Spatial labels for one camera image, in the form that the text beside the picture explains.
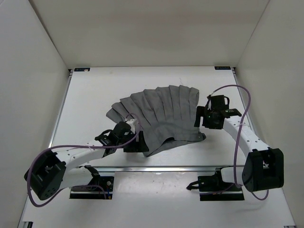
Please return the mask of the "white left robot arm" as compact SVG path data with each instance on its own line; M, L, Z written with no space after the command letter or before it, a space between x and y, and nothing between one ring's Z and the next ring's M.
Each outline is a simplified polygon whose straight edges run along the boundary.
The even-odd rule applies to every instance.
M103 191L100 174L89 164L123 149L124 152L148 152L143 131L137 121L119 122L85 145L60 145L38 155L24 175L28 191L39 200L51 200L65 188L81 187Z

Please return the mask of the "grey pleated skirt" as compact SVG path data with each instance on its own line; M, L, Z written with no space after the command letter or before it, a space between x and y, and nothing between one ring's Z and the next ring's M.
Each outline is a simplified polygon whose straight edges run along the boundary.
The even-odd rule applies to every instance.
M145 89L121 98L106 116L115 123L136 118L150 157L162 151L201 142L204 133L196 127L196 109L200 92L194 87L174 86Z

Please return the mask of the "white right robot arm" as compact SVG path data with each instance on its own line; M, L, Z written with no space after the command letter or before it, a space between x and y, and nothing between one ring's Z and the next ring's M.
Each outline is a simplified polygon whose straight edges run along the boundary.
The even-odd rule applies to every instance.
M284 155L263 142L243 121L237 109L229 108L224 95L211 96L211 106L198 106L195 126L225 130L242 150L246 162L242 167L225 167L216 170L213 186L224 190L230 183L244 186L249 192L281 188L284 185Z

